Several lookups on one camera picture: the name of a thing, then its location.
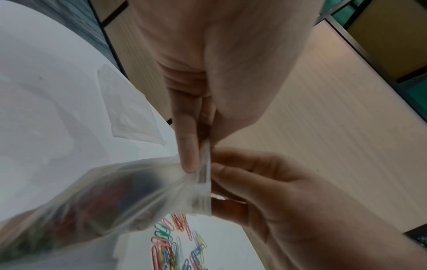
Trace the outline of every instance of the plastic bag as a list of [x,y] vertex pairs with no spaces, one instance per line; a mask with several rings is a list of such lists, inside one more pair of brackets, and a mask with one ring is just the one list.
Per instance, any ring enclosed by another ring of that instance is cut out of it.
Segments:
[[107,64],[98,70],[98,83],[114,137],[166,145],[143,93]]
[[210,147],[186,174],[178,157],[94,168],[15,229],[2,232],[0,264],[73,250],[106,235],[144,230],[168,213],[211,215]]

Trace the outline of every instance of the hand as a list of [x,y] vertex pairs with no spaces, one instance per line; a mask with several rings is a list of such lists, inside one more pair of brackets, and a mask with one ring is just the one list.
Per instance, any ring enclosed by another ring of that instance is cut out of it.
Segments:
[[421,247],[290,158],[212,152],[214,216],[249,227],[282,269],[427,269]]
[[130,0],[163,72],[183,169],[256,122],[292,69],[321,0]]

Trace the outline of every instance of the pile of paper clips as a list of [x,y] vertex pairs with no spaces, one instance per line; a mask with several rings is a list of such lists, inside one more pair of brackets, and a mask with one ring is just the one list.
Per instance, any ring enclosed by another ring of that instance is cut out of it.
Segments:
[[[154,270],[208,270],[203,267],[205,262],[203,250],[207,248],[203,238],[197,231],[191,232],[186,215],[172,214],[171,218],[173,225],[167,218],[164,218],[154,226],[156,231],[151,238]],[[181,239],[177,236],[174,241],[171,236],[171,232],[175,231],[175,228],[177,231],[186,231],[189,240],[196,244],[196,248],[185,260]]]

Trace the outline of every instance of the wood grain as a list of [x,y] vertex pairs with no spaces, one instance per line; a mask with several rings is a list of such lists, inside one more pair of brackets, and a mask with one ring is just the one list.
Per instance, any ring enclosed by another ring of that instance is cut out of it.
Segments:
[[165,119],[172,113],[169,96],[155,60],[144,46],[130,8],[114,19],[105,31],[128,75],[129,81],[143,94]]
[[97,12],[99,20],[105,20],[114,10],[116,10],[125,0],[90,0]]
[[348,32],[394,80],[427,66],[427,9],[415,0],[373,0]]
[[221,145],[279,152],[399,231],[427,222],[427,126],[327,22],[255,125]]

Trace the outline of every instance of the brown panel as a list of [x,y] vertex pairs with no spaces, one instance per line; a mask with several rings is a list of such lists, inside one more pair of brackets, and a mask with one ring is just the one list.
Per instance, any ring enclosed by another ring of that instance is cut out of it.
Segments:
[[129,77],[147,100],[165,119],[172,117],[169,96],[155,60],[144,46],[132,19],[130,8],[114,19],[105,31]]
[[261,120],[221,145],[294,157],[401,232],[427,222],[426,123],[325,21]]
[[415,0],[373,0],[348,32],[394,80],[427,66],[427,10]]
[[99,20],[105,20],[116,8],[118,8],[125,0],[90,0],[92,6],[97,12]]

